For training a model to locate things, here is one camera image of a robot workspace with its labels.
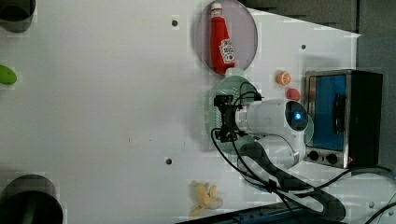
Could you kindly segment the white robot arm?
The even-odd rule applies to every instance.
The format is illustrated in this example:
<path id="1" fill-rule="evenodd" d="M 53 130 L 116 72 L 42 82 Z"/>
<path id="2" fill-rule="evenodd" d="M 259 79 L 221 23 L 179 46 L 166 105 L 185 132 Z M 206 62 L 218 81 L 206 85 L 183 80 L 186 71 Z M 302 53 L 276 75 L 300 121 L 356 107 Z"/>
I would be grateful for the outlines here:
<path id="1" fill-rule="evenodd" d="M 236 154 L 231 166 L 244 178 L 257 182 L 284 202 L 292 201 L 330 221 L 347 217 L 343 203 L 323 187 L 315 187 L 291 168 L 306 154 L 305 108 L 296 101 L 264 100 L 248 91 L 238 97 L 217 95 L 214 107 L 221 126 L 211 130 L 214 145 L 230 143 Z"/>

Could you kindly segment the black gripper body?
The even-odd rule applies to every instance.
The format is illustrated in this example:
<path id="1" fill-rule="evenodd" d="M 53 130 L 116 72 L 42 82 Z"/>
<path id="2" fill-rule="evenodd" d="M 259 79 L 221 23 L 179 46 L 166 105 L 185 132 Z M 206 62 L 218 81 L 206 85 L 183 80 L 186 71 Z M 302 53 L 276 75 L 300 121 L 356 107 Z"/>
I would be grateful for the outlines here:
<path id="1" fill-rule="evenodd" d="M 235 113 L 237 110 L 236 105 L 219 106 L 219 112 L 221 114 L 221 129 L 225 129 L 230 132 L 231 140 L 236 141 L 239 136 L 242 136 L 242 131 L 237 127 L 235 123 Z"/>

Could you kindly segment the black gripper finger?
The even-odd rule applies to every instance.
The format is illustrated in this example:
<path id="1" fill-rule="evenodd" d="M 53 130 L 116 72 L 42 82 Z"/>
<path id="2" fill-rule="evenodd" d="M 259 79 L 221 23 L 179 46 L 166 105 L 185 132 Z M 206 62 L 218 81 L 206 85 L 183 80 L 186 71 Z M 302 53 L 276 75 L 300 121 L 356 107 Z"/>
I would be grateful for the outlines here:
<path id="1" fill-rule="evenodd" d="M 233 102 L 232 95 L 216 95 L 214 98 L 214 106 L 226 106 Z"/>
<path id="2" fill-rule="evenodd" d="M 225 129 L 215 128 L 214 135 L 215 139 L 220 141 L 221 143 L 230 142 L 231 140 L 230 132 Z"/>

